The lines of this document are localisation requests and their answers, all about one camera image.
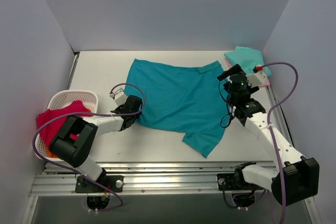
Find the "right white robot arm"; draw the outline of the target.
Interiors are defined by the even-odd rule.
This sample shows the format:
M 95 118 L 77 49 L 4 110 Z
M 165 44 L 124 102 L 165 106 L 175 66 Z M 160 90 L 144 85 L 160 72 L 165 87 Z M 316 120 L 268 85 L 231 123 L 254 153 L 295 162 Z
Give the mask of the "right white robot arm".
M 306 158 L 280 133 L 270 119 L 270 111 L 252 98 L 259 86 L 267 79 L 262 66 L 256 66 L 247 74 L 235 64 L 218 76 L 228 96 L 230 118 L 237 119 L 259 141 L 275 163 L 275 168 L 264 168 L 247 162 L 236 166 L 233 182 L 244 189 L 258 186 L 272 192 L 276 201 L 283 206 L 315 196 L 319 186 L 319 163 Z

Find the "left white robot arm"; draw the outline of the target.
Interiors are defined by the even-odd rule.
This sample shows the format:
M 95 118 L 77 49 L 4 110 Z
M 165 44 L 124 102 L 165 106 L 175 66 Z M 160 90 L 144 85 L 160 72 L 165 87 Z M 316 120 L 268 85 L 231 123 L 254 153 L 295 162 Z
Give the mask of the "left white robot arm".
M 107 116 L 67 117 L 48 147 L 51 153 L 88 177 L 87 186 L 94 192 L 113 185 L 106 171 L 89 156 L 95 137 L 132 126 L 141 115 L 143 100 L 124 95 L 117 105 Z

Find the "teal t shirt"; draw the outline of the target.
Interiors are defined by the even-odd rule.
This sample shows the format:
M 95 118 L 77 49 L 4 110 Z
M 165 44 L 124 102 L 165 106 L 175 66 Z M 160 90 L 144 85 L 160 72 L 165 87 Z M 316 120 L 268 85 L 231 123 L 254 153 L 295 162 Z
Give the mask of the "teal t shirt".
M 207 157 L 221 141 L 229 116 L 218 88 L 222 65 L 175 67 L 135 59 L 128 73 L 125 92 L 145 96 L 138 123 L 156 130 L 184 133 L 182 141 Z

